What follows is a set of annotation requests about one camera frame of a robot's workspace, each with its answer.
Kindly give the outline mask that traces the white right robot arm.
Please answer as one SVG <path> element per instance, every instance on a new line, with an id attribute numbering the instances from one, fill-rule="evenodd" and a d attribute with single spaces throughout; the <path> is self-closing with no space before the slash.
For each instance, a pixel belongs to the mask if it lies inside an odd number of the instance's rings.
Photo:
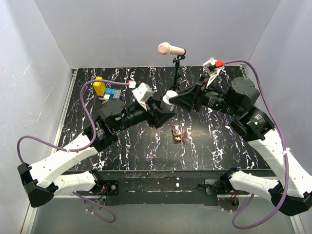
<path id="1" fill-rule="evenodd" d="M 294 216 L 312 207 L 312 177 L 291 152 L 283 149 L 275 124 L 255 106 L 259 95 L 250 79 L 238 77 L 224 95 L 199 81 L 179 91 L 169 103 L 188 112 L 206 106 L 233 116 L 231 127 L 262 156 L 277 178 L 265 179 L 231 168 L 220 177 L 220 188 L 227 194 L 244 191 L 260 196 L 275 207 L 281 203 L 279 211 Z"/>

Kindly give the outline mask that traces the brown weekly pill organizer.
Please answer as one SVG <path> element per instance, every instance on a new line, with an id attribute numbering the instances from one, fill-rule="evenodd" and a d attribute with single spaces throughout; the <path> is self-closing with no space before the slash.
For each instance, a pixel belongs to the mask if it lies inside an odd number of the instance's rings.
<path id="1" fill-rule="evenodd" d="M 183 132 L 179 125 L 174 125 L 172 127 L 172 136 L 174 143 L 182 143 L 188 137 L 188 133 Z"/>

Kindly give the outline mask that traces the white pill bottle blue label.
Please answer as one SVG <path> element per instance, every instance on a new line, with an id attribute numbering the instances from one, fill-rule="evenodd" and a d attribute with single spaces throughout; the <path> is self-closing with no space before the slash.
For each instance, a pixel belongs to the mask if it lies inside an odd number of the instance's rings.
<path id="1" fill-rule="evenodd" d="M 169 102 L 169 99 L 171 98 L 174 98 L 178 95 L 177 92 L 173 91 L 173 90 L 168 90 L 166 92 L 166 94 L 162 97 L 162 100 L 161 100 L 161 104 L 160 104 L 160 108 L 162 110 L 166 110 L 166 111 L 172 111 L 175 107 L 174 104 L 171 104 Z"/>

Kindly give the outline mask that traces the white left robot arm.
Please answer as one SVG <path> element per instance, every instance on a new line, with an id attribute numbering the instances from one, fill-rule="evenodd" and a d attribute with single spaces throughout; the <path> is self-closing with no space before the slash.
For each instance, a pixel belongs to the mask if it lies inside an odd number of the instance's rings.
<path id="1" fill-rule="evenodd" d="M 18 166 L 31 207 L 40 207 L 59 194 L 76 191 L 100 194 L 104 184 L 95 172 L 86 171 L 76 175 L 64 175 L 64 172 L 116 142 L 118 132 L 143 121 L 159 128 L 174 115 L 173 104 L 152 97 L 145 107 L 134 102 L 127 110 L 120 99 L 106 101 L 94 126 L 84 129 L 63 150 L 58 150 L 39 162 L 22 162 Z"/>

